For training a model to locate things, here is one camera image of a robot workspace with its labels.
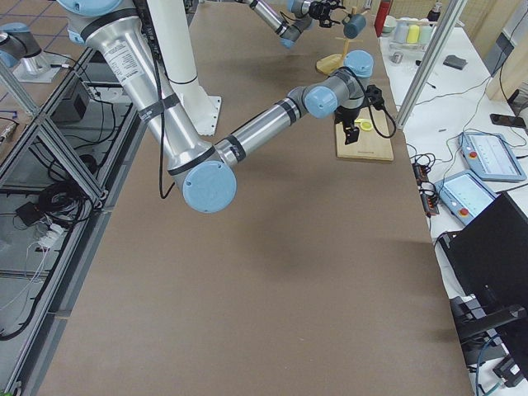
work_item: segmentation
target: black connector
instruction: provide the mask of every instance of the black connector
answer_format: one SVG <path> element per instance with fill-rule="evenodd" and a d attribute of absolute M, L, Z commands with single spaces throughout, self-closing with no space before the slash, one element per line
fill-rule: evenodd
<path fill-rule="evenodd" d="M 16 209 L 15 213 L 20 217 L 20 220 L 22 220 L 22 223 L 24 223 L 26 227 L 30 227 L 45 217 L 44 213 L 41 212 L 32 202 L 26 202 L 20 208 Z"/>
<path fill-rule="evenodd" d="M 382 91 L 376 85 L 371 84 L 366 88 L 367 100 L 378 111 L 382 111 L 385 108 L 385 99 L 382 94 Z"/>

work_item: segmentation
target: light blue joint cap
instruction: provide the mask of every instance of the light blue joint cap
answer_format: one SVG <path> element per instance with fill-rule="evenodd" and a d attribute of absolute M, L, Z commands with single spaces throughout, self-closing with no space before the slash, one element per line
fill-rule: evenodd
<path fill-rule="evenodd" d="M 1 50 L 0 50 L 0 60 L 2 60 L 2 62 L 9 68 L 12 68 L 18 63 L 17 58 Z"/>
<path fill-rule="evenodd" d="M 288 5 L 286 6 L 286 9 L 287 9 L 289 12 L 293 12 L 293 11 L 291 11 L 291 10 L 292 10 L 292 8 L 294 7 L 295 1 L 296 1 L 296 0 L 288 0 Z"/>
<path fill-rule="evenodd" d="M 330 116 L 339 106 L 337 96 L 328 87 L 315 87 L 304 99 L 304 105 L 315 118 L 324 118 Z"/>
<path fill-rule="evenodd" d="M 0 26 L 0 31 L 5 31 L 6 33 L 27 33 L 30 31 L 30 28 L 24 23 L 12 22 Z"/>
<path fill-rule="evenodd" d="M 75 44 L 84 45 L 84 39 L 76 31 L 68 29 L 68 36 Z"/>
<path fill-rule="evenodd" d="M 83 17 L 100 17 L 114 11 L 123 0 L 57 0 L 57 2 L 74 14 Z"/>
<path fill-rule="evenodd" d="M 343 65 L 349 68 L 359 78 L 368 78 L 372 76 L 372 68 L 374 67 L 374 59 L 365 51 L 360 49 L 351 51 L 345 57 Z"/>
<path fill-rule="evenodd" d="M 288 40 L 288 39 L 280 39 L 280 43 L 286 47 L 288 50 L 291 50 L 291 47 L 293 47 L 295 45 L 295 42 L 292 41 L 292 40 Z"/>
<path fill-rule="evenodd" d="M 237 192 L 233 171 L 220 161 L 205 161 L 195 166 L 183 182 L 183 198 L 194 210 L 214 213 L 231 203 Z"/>

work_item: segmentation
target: small black object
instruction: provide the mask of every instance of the small black object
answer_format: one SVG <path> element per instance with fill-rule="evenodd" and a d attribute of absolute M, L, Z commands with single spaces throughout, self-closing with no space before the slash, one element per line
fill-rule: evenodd
<path fill-rule="evenodd" d="M 341 123 L 345 133 L 345 145 L 355 143 L 360 138 L 360 129 L 355 125 L 356 118 L 360 114 L 359 109 L 347 109 L 339 106 L 335 111 L 336 124 Z"/>
<path fill-rule="evenodd" d="M 365 92 L 370 105 L 373 106 L 377 111 L 382 111 L 385 105 L 383 92 L 374 84 L 369 85 Z"/>
<path fill-rule="evenodd" d="M 29 227 L 44 218 L 44 213 L 42 213 L 32 202 L 26 202 L 20 208 L 16 209 L 15 213 L 20 217 L 20 220 L 22 220 L 22 223 L 24 223 L 26 227 Z"/>
<path fill-rule="evenodd" d="M 447 55 L 444 59 L 445 66 L 449 66 L 451 68 L 457 68 L 458 70 L 462 70 L 466 64 L 468 64 L 467 60 L 459 58 L 458 56 L 454 56 L 454 55 Z"/>
<path fill-rule="evenodd" d="M 79 158 L 81 158 L 81 161 L 86 165 L 88 171 L 90 171 L 92 175 L 95 175 L 98 169 L 96 159 L 90 154 L 83 154 Z"/>
<path fill-rule="evenodd" d="M 513 388 L 514 386 L 517 386 L 525 378 L 520 371 L 517 371 L 515 374 L 513 374 L 512 369 L 514 365 L 515 361 L 513 361 L 510 355 L 507 355 L 493 369 L 493 372 L 498 378 L 505 380 L 504 384 L 507 388 Z"/>
<path fill-rule="evenodd" d="M 333 10 L 345 8 L 340 5 L 339 0 L 322 0 L 320 2 L 311 2 L 308 14 L 315 20 L 319 21 L 321 27 L 332 27 L 333 25 L 339 25 L 339 21 L 334 21 L 330 18 L 330 14 Z"/>
<path fill-rule="evenodd" d="M 525 121 L 520 117 L 514 117 L 513 115 L 503 115 L 503 114 L 490 114 L 492 123 L 494 125 L 500 126 L 511 126 L 513 128 L 526 128 Z"/>

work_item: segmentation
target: black clamp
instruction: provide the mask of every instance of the black clamp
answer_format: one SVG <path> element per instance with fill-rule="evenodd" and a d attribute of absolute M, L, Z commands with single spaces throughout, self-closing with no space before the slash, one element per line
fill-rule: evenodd
<path fill-rule="evenodd" d="M 145 107 L 143 110 L 138 111 L 139 118 L 145 124 L 147 124 L 153 118 L 159 116 L 165 110 L 168 110 L 171 107 L 174 107 L 178 103 L 180 103 L 180 99 L 178 99 L 178 96 L 176 95 L 176 93 L 173 93 L 171 96 L 166 97 L 162 99 L 161 101 L 157 101 L 153 103 L 152 105 Z"/>
<path fill-rule="evenodd" d="M 311 2 L 308 9 L 308 15 L 319 21 L 321 27 L 332 27 L 334 24 L 340 24 L 330 18 L 333 10 L 345 8 L 340 5 L 340 0 L 322 0 L 320 2 Z"/>

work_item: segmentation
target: red bottle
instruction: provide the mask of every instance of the red bottle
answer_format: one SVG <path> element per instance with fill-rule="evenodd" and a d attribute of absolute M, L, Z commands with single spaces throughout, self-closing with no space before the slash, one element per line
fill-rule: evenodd
<path fill-rule="evenodd" d="M 374 28 L 376 29 L 376 35 L 381 36 L 381 31 L 383 30 L 383 25 L 385 23 L 385 18 L 389 14 L 391 0 L 384 0 L 379 4 L 378 13 L 376 14 L 376 20 L 374 22 Z"/>

